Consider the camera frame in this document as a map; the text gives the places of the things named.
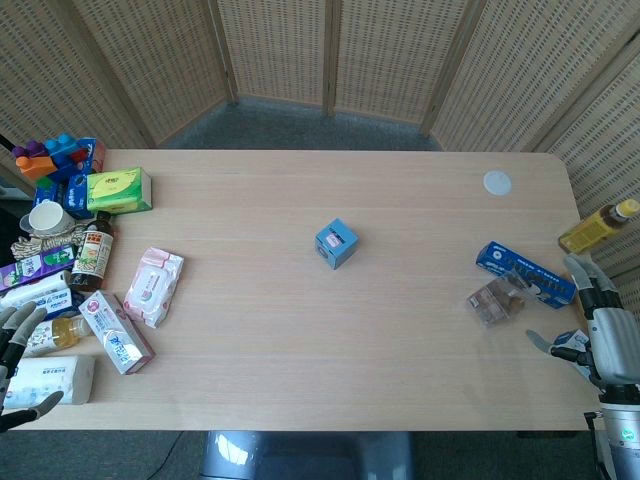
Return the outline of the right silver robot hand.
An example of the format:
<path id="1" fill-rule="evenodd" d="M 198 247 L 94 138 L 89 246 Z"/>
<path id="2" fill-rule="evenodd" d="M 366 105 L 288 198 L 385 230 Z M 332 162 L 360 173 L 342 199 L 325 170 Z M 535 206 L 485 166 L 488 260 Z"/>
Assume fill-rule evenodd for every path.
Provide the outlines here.
<path id="1" fill-rule="evenodd" d="M 569 254 L 564 264 L 577 287 L 589 330 L 581 348 L 550 343 L 526 332 L 543 353 L 589 370 L 589 381 L 601 392 L 639 384 L 639 322 L 625 309 L 619 291 L 604 271 L 587 257 Z"/>

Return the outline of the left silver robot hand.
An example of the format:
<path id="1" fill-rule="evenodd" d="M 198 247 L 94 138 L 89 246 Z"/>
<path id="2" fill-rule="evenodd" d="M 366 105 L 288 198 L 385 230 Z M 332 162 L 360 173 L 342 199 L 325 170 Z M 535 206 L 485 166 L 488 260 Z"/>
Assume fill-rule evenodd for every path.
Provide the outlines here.
<path id="1" fill-rule="evenodd" d="M 1 313 L 1 410 L 11 379 L 22 359 L 29 337 L 45 318 L 45 308 L 37 308 L 27 302 L 19 309 L 8 308 Z M 40 404 L 9 414 L 1 414 L 1 433 L 38 420 L 49 413 L 63 398 L 62 391 L 55 391 Z"/>

